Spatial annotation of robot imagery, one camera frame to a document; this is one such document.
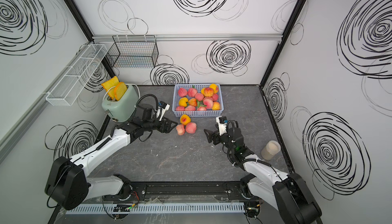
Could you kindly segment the mint green toaster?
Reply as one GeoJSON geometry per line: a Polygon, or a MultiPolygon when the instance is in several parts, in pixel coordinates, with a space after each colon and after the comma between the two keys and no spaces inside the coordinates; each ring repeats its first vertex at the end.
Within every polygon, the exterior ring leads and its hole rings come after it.
{"type": "Polygon", "coordinates": [[[127,91],[122,96],[120,101],[112,100],[108,91],[103,96],[102,108],[106,115],[113,121],[125,122],[133,114],[136,108],[136,102],[140,99],[139,87],[135,84],[126,84],[127,91]]]}

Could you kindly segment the orange yellow peach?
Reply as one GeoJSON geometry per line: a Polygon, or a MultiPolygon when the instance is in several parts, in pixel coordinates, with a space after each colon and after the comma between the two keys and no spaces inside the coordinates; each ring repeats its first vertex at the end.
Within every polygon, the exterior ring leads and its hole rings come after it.
{"type": "Polygon", "coordinates": [[[220,108],[220,103],[218,101],[214,101],[211,109],[214,111],[218,111],[220,110],[220,108]]]}

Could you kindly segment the yellow peach with leaf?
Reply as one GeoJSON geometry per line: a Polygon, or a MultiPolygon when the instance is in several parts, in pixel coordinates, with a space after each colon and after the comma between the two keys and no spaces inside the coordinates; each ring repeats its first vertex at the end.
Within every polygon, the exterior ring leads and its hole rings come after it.
{"type": "Polygon", "coordinates": [[[179,106],[186,108],[188,106],[188,98],[187,97],[180,98],[178,104],[179,104],[179,106]]]}

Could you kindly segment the rear yellow toast slice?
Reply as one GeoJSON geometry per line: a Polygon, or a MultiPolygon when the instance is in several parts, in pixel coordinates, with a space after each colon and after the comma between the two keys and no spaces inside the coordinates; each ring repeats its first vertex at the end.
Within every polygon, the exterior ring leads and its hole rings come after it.
{"type": "Polygon", "coordinates": [[[104,82],[101,86],[107,92],[107,95],[112,99],[115,100],[115,87],[119,84],[119,80],[117,76],[114,76],[112,79],[104,82]]]}

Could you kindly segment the dark pink peach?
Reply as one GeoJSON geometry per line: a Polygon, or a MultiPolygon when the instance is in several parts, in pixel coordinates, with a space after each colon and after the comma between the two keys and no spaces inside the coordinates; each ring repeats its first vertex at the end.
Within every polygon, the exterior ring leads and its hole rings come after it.
{"type": "Polygon", "coordinates": [[[178,107],[176,108],[176,111],[185,111],[185,109],[186,109],[186,107],[178,106],[178,107]]]}

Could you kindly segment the pale pink peach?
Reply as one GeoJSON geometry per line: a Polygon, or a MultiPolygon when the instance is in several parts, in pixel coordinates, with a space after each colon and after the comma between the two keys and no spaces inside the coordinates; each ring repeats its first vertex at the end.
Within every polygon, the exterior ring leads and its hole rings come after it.
{"type": "Polygon", "coordinates": [[[177,134],[179,136],[182,136],[185,134],[186,130],[185,130],[185,126],[183,124],[179,124],[176,126],[176,130],[177,130],[177,134]]]}

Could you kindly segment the light blue plastic basket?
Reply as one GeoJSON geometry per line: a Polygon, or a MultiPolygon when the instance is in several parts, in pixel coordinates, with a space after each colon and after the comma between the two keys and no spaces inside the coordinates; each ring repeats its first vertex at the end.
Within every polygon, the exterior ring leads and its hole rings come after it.
{"type": "Polygon", "coordinates": [[[201,90],[203,88],[207,88],[210,85],[211,84],[176,84],[175,87],[174,87],[173,108],[172,108],[172,111],[173,111],[174,115],[177,118],[180,118],[183,114],[186,114],[189,117],[217,117],[217,116],[220,116],[222,114],[222,112],[224,111],[224,104],[223,104],[221,87],[220,87],[219,84],[216,84],[216,85],[218,85],[218,88],[219,88],[219,91],[218,91],[217,94],[219,96],[218,102],[221,105],[221,107],[220,107],[221,109],[220,110],[214,111],[212,109],[208,109],[207,111],[197,111],[197,109],[198,109],[198,106],[197,106],[196,107],[196,111],[176,111],[176,108],[179,106],[178,102],[179,102],[179,100],[181,98],[178,95],[178,90],[180,88],[185,88],[188,91],[189,88],[194,87],[194,88],[197,89],[198,93],[201,93],[201,90]]]}

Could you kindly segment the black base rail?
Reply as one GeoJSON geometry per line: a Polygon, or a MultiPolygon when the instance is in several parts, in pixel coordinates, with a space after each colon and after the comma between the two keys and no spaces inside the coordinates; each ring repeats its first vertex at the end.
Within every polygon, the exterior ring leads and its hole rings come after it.
{"type": "Polygon", "coordinates": [[[240,181],[223,182],[132,182],[133,187],[127,200],[109,196],[107,199],[119,202],[147,201],[154,196],[191,196],[207,195],[216,196],[218,199],[238,200],[243,202],[257,201],[257,197],[251,197],[243,192],[240,181]]]}

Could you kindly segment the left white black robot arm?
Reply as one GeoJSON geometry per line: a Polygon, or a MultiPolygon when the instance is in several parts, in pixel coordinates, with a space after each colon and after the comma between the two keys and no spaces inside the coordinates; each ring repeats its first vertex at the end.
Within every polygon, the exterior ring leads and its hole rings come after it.
{"type": "Polygon", "coordinates": [[[45,186],[45,194],[65,210],[72,210],[85,200],[113,195],[127,201],[134,193],[131,181],[121,174],[91,178],[89,175],[114,153],[141,138],[144,133],[158,131],[168,134],[176,126],[164,116],[170,105],[158,101],[154,94],[142,96],[132,115],[92,147],[52,164],[45,186]]]}

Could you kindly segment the yellow toast slice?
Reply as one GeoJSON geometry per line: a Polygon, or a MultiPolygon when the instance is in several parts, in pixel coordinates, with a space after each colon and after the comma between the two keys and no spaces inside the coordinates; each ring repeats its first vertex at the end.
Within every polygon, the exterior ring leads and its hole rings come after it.
{"type": "Polygon", "coordinates": [[[128,87],[124,82],[118,83],[114,88],[114,98],[116,101],[120,101],[120,99],[126,93],[128,87]]]}
{"type": "Polygon", "coordinates": [[[107,92],[107,95],[112,99],[115,100],[115,87],[119,84],[119,80],[117,76],[114,76],[112,79],[104,82],[101,86],[107,92]]]}

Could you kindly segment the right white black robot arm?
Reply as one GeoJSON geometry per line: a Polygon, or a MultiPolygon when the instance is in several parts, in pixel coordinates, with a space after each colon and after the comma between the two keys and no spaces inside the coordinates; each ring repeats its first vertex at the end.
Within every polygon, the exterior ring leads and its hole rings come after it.
{"type": "Polygon", "coordinates": [[[209,143],[227,148],[226,155],[234,167],[248,173],[241,180],[245,197],[264,200],[279,211],[286,224],[312,224],[321,217],[321,208],[302,177],[262,161],[245,145],[240,128],[229,128],[225,133],[205,129],[204,133],[209,143]]]}

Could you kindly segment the front yellow toast slice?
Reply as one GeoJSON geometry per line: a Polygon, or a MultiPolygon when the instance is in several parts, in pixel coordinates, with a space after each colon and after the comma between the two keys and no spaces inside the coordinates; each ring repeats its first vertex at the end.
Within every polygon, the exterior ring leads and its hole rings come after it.
{"type": "Polygon", "coordinates": [[[128,87],[124,82],[118,83],[114,88],[114,98],[116,101],[120,101],[120,99],[126,93],[128,87]]]}

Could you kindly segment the pink peach with leaf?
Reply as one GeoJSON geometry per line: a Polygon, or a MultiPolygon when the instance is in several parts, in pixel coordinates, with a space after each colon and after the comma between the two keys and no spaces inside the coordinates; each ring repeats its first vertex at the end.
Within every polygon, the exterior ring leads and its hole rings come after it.
{"type": "Polygon", "coordinates": [[[212,109],[214,101],[211,97],[205,97],[202,101],[199,102],[198,107],[205,107],[207,110],[212,109]]]}

